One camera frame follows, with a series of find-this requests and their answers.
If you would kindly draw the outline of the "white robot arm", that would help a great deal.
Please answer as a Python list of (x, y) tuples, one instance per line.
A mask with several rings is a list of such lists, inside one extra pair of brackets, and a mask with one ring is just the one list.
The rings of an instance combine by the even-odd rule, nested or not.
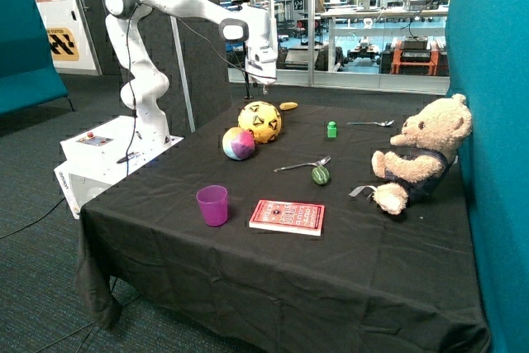
[(108, 10), (106, 27), (116, 56), (133, 79), (121, 90), (122, 101), (136, 111), (136, 129), (141, 138), (165, 145), (170, 141), (165, 113), (157, 104), (169, 80), (150, 59), (141, 34), (140, 19), (153, 10), (178, 18), (201, 17), (218, 25), (220, 37), (246, 47), (245, 71), (264, 85), (277, 79), (277, 29), (262, 7), (243, 5), (229, 11), (209, 0), (104, 0)]

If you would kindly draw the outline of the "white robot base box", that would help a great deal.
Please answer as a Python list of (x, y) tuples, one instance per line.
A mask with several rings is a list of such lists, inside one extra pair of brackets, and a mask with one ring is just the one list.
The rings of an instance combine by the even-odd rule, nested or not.
[(75, 219), (81, 207), (182, 140), (150, 139), (138, 118), (119, 116), (61, 141), (55, 177)]

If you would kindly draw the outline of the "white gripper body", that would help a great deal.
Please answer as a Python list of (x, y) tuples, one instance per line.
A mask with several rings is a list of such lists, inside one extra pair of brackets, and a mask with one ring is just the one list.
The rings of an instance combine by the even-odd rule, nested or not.
[(271, 47), (246, 47), (245, 72), (264, 85), (277, 80), (277, 53)]

